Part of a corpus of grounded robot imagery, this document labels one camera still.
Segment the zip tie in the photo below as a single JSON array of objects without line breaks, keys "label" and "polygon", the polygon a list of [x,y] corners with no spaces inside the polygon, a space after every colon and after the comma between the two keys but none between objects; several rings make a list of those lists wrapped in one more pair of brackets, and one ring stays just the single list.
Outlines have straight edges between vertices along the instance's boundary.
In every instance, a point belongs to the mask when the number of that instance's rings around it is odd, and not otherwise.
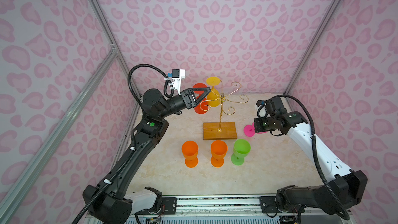
[{"label": "zip tie", "polygon": [[111,185],[112,184],[112,182],[111,181],[109,181],[108,179],[104,179],[104,181],[103,181],[104,183],[107,183],[107,184],[109,184],[109,185]]}]

